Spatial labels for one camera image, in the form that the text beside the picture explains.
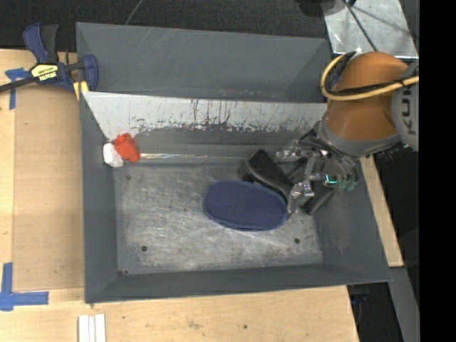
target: red object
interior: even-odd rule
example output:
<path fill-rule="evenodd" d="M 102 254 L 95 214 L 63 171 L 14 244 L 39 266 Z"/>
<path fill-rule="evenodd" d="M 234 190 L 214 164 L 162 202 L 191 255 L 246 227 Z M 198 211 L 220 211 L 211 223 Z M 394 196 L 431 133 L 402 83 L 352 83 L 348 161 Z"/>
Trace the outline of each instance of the red object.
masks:
<path fill-rule="evenodd" d="M 137 162 L 141 158 L 136 142 L 128 133 L 119 135 L 114 139 L 114 148 L 124 160 Z"/>

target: black carpet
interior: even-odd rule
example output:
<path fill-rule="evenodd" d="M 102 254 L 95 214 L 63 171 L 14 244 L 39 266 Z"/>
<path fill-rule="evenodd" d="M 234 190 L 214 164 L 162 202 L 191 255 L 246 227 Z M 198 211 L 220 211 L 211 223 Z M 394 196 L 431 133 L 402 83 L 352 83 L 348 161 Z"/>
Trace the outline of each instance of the black carpet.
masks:
<path fill-rule="evenodd" d="M 75 22 L 125 24 L 139 0 L 0 0 L 0 47 L 23 48 L 22 31 L 32 23 L 59 24 L 58 51 L 76 51 Z M 410 34 L 420 50 L 420 0 L 400 0 Z M 316 0 L 144 0 L 130 25 L 327 38 Z M 400 151 L 375 157 L 410 279 L 419 303 L 418 154 Z M 359 319 L 361 342 L 402 341 L 386 284 L 370 285 Z M 358 315 L 358 304 L 355 305 Z"/>

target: bin floor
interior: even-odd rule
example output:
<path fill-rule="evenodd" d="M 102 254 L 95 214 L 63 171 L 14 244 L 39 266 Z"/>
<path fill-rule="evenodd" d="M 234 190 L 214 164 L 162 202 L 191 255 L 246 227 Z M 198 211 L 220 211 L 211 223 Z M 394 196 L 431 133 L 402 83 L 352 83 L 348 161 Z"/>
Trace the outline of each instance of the bin floor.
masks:
<path fill-rule="evenodd" d="M 314 219 L 295 213 L 279 228 L 223 227 L 202 208 L 217 180 L 239 179 L 237 163 L 127 164 L 115 169 L 118 267 L 129 274 L 241 269 L 323 262 Z"/>

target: green light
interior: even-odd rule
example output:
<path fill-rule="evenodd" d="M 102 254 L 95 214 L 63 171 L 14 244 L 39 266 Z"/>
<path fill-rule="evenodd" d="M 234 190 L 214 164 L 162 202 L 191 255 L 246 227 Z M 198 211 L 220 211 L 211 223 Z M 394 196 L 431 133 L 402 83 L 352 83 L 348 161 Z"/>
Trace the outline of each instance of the green light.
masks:
<path fill-rule="evenodd" d="M 326 182 L 329 183 L 329 184 L 337 184 L 337 180 L 336 181 L 330 181 L 328 175 L 326 175 Z"/>

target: gray bin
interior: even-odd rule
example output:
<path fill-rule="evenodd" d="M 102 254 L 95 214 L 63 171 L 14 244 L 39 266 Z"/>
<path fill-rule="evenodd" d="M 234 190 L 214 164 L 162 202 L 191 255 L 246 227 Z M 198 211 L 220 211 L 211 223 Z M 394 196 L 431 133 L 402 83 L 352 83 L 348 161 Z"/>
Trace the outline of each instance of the gray bin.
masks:
<path fill-rule="evenodd" d="M 202 211 L 210 183 L 323 115 L 325 40 L 79 23 L 77 44 L 100 69 L 80 100 L 86 302 L 390 280 L 362 175 L 273 231 L 227 229 Z M 122 131 L 143 157 L 113 168 L 102 147 Z"/>

